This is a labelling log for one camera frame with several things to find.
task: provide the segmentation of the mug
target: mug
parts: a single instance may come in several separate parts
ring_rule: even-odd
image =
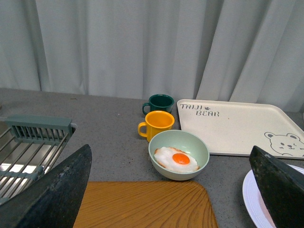
[[[152,111],[145,117],[145,122],[138,125],[138,134],[150,140],[160,132],[170,130],[174,124],[174,116],[165,111]],[[141,131],[141,128],[146,126],[146,133]]]
[[[171,113],[174,100],[172,97],[166,94],[155,94],[149,98],[149,102],[144,103],[142,106],[142,113],[147,115],[148,112],[144,110],[145,106],[150,106],[150,112],[161,110]]]

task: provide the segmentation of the mug handle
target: mug handle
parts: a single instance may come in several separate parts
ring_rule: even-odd
[[[147,138],[147,133],[142,133],[141,132],[141,128],[142,127],[144,127],[144,126],[147,126],[147,123],[146,122],[142,122],[142,123],[140,123],[139,125],[138,125],[138,134],[140,135],[140,136],[142,136],[142,137],[145,137],[145,138]]]
[[[145,107],[145,106],[150,106],[150,103],[149,103],[149,102],[146,102],[146,103],[144,103],[143,106],[142,106],[142,113],[144,113],[145,115],[147,115],[148,113],[144,111],[144,107]]]

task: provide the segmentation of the egg white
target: egg white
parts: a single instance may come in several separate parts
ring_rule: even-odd
[[[172,158],[172,156],[176,153],[185,154],[190,159],[190,163],[189,164],[176,163]],[[174,172],[186,173],[186,172],[193,172],[199,169],[198,163],[193,157],[173,147],[161,147],[159,149],[156,149],[154,153],[154,158],[157,161],[157,163],[159,163],[162,167]]]

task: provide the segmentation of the plate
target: plate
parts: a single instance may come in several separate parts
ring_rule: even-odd
[[[294,165],[290,166],[304,174],[304,169]],[[244,178],[243,199],[246,209],[257,228],[276,228],[257,187],[252,170]]]

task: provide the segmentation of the egg yolk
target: egg yolk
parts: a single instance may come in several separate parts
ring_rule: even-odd
[[[187,165],[190,163],[189,157],[183,153],[175,153],[172,158],[176,163],[181,165]]]

